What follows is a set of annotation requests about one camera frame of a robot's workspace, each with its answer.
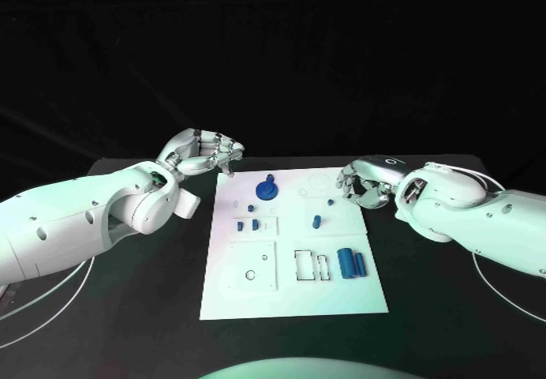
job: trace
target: robotic hand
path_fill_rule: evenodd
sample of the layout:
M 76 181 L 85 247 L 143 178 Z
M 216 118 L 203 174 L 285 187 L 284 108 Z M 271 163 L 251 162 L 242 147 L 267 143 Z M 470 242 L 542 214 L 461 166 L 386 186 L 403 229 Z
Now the robotic hand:
M 501 191 L 488 192 L 483 178 Z M 363 195 L 349 193 L 356 179 Z M 337 188 L 367 209 L 385 206 L 393 195 L 396 218 L 428 239 L 454 239 L 473 253 L 546 278 L 545 196 L 504 190 L 464 168 L 426 163 L 413 169 L 389 156 L 363 156 L 352 162 L 339 174 Z
M 156 162 L 29 189 L 0 203 L 0 286 L 75 266 L 128 235 L 154 233 L 173 213 L 192 218 L 200 199 L 179 183 L 216 167 L 233 176 L 229 162 L 243 150 L 222 134 L 187 129 Z

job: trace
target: blue object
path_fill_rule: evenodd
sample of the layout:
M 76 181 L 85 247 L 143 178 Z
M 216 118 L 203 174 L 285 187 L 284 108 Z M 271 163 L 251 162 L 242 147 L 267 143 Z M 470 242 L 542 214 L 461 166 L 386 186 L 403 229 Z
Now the blue object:
M 356 260 L 356 267 L 359 268 L 359 275 L 366 276 L 364 257 L 362 253 L 356 253 L 354 260 Z
M 320 216 L 315 216 L 315 218 L 313 219 L 313 227 L 315 229 L 318 229 L 321 227 L 321 217 Z
M 265 182 L 261 182 L 256 186 L 256 196 L 259 200 L 272 200 L 278 195 L 278 187 L 274 183 L 274 176 L 268 174 Z
M 341 277 L 353 279 L 359 276 L 353 259 L 353 251 L 350 248 L 339 250 L 339 267 L 341 268 Z

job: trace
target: screw hole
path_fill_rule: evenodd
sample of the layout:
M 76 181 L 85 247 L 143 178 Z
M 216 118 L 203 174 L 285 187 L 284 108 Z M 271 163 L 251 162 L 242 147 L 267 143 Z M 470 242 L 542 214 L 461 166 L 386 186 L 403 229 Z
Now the screw hole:
M 37 234 L 37 238 L 42 241 L 48 240 L 48 233 L 46 233 L 46 230 L 43 229 L 43 227 L 37 228 L 36 234 Z
M 507 204 L 504 207 L 503 207 L 503 213 L 507 214 L 511 212 L 511 204 Z
M 88 220 L 89 225 L 92 225 L 95 223 L 95 215 L 91 211 L 86 211 L 85 219 Z

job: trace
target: blue disc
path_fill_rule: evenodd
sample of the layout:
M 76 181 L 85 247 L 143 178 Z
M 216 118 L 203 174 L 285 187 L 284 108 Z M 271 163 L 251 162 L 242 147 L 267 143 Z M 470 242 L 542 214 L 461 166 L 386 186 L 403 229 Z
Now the blue disc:
M 256 186 L 256 196 L 259 200 L 272 200 L 278 195 L 278 187 L 274 183 L 274 176 L 269 174 L 265 182 Z

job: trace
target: black table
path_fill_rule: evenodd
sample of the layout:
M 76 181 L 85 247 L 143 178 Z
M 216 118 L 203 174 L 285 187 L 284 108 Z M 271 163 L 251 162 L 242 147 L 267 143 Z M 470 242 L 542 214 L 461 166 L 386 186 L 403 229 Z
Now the black table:
M 416 167 L 435 161 L 484 171 L 474 156 L 399 158 Z M 245 158 L 233 168 L 341 167 L 353 159 Z M 140 160 L 102 159 L 89 174 Z M 546 377 L 546 324 L 485 287 L 462 247 L 426 240 L 393 218 L 393 204 L 363 211 L 390 313 L 200 321 L 216 174 L 183 182 L 203 199 L 193 219 L 173 216 L 153 235 L 125 238 L 98 256 L 65 313 L 0 351 L 1 377 L 196 378 L 243 362 L 292 356 L 366 362 L 424 377 Z M 480 264 L 503 292 L 546 314 L 545 282 L 481 258 Z M 14 306 L 63 275 L 24 282 Z M 0 325 L 1 341 L 56 312 L 82 276 Z

